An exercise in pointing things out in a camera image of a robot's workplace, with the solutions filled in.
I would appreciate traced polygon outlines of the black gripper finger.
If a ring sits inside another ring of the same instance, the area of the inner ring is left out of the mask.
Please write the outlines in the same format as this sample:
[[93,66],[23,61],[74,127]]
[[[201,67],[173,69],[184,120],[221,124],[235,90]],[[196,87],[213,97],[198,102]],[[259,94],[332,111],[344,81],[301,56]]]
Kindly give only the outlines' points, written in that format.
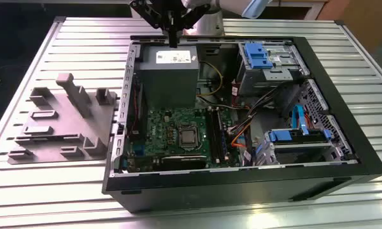
[[177,47],[178,37],[184,29],[190,29],[197,20],[209,10],[209,4],[200,4],[193,8],[186,8],[178,3],[173,9],[173,47]]
[[148,4],[145,0],[132,0],[129,6],[152,28],[161,29],[162,35],[168,38],[168,45],[173,48],[174,34],[170,31],[168,12],[157,12],[153,4]]

